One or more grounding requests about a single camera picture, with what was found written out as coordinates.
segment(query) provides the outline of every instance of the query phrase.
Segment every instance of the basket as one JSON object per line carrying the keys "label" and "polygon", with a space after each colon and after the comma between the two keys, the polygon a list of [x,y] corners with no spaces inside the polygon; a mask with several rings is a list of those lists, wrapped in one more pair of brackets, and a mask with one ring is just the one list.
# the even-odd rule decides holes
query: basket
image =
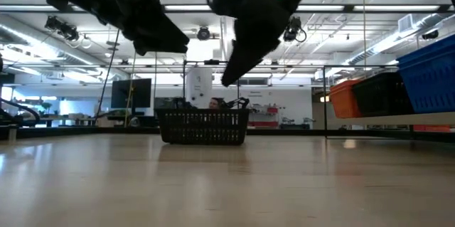
{"label": "basket", "polygon": [[416,113],[455,111],[455,36],[398,58]]}
{"label": "basket", "polygon": [[249,113],[249,110],[156,110],[161,138],[171,144],[241,145]]}
{"label": "basket", "polygon": [[412,104],[399,73],[381,73],[353,85],[363,117],[412,114]]}
{"label": "basket", "polygon": [[330,99],[337,118],[362,117],[352,91],[352,86],[359,80],[347,80],[330,88]]}

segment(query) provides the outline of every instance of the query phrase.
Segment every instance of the blue bin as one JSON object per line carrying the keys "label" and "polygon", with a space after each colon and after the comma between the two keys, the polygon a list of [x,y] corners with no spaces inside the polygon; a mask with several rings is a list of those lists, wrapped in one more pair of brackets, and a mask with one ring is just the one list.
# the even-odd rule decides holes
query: blue bin
{"label": "blue bin", "polygon": [[455,111],[455,35],[397,60],[416,113]]}

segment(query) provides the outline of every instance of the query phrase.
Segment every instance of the black monitor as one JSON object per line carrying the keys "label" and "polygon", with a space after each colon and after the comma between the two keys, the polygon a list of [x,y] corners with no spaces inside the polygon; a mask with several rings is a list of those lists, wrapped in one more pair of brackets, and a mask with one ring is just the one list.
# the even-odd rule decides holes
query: black monitor
{"label": "black monitor", "polygon": [[[126,108],[129,95],[130,80],[112,82],[112,108]],[[133,80],[129,106],[134,114],[137,107],[150,107],[151,78]]]}

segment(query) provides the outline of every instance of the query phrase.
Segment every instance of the black bin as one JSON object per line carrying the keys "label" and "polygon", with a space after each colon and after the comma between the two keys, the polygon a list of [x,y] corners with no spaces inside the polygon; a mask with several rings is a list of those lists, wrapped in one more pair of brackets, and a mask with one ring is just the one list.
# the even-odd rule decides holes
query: black bin
{"label": "black bin", "polygon": [[241,145],[248,110],[156,109],[161,138],[171,144]]}
{"label": "black bin", "polygon": [[406,115],[414,113],[399,73],[381,73],[353,85],[362,116]]}

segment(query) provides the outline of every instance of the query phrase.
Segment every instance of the shelf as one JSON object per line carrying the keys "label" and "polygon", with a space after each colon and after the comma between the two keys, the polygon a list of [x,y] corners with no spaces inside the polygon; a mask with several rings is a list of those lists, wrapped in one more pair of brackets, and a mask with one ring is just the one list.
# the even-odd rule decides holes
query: shelf
{"label": "shelf", "polygon": [[455,112],[327,120],[330,125],[455,125]]}

